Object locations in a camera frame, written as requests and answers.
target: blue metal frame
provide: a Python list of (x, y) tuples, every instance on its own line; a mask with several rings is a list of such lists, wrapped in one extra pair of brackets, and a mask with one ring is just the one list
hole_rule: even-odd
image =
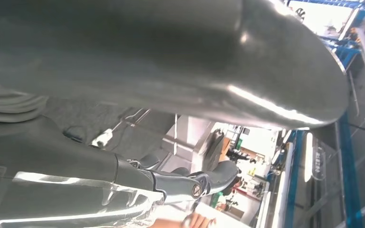
[(293, 227), (293, 217), (295, 213), (295, 203), (296, 203), (296, 191), (298, 182), (298, 171), (300, 168), (301, 153), (303, 148), (303, 131), (296, 131), (296, 144), (293, 151), (293, 163), (292, 172), (290, 174), (290, 183), (288, 190), (288, 202), (286, 206), (286, 216), (285, 216), (285, 226)]
[(342, 6), (353, 9), (359, 8), (360, 10), (365, 11), (365, 3), (361, 3), (358, 1), (348, 1), (348, 0), (291, 0), (291, 1), (310, 2), (310, 3), (330, 5), (330, 6)]
[(348, 117), (345, 113), (339, 120), (339, 135), (342, 153), (342, 171), (345, 191), (346, 226), (348, 228), (362, 228), (363, 220), (360, 212), (359, 186), (352, 139), (349, 130)]

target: black plastic part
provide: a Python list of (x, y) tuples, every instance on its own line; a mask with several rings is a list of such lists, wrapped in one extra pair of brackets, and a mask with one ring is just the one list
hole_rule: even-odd
[(187, 168), (185, 168), (185, 167), (178, 167), (177, 169), (175, 169), (175, 170), (173, 170), (171, 172), (172, 173), (179, 174), (179, 175), (184, 176), (184, 177), (190, 175), (190, 171)]
[(208, 150), (202, 161), (202, 171), (212, 171), (219, 163), (220, 152), (223, 147), (224, 133), (217, 129), (212, 133)]
[(149, 169), (160, 162), (159, 158), (153, 154), (148, 154), (139, 160), (141, 169)]
[(237, 176), (239, 169), (232, 161), (223, 161), (213, 171), (193, 173), (190, 176), (199, 181), (206, 194), (212, 194), (225, 189)]

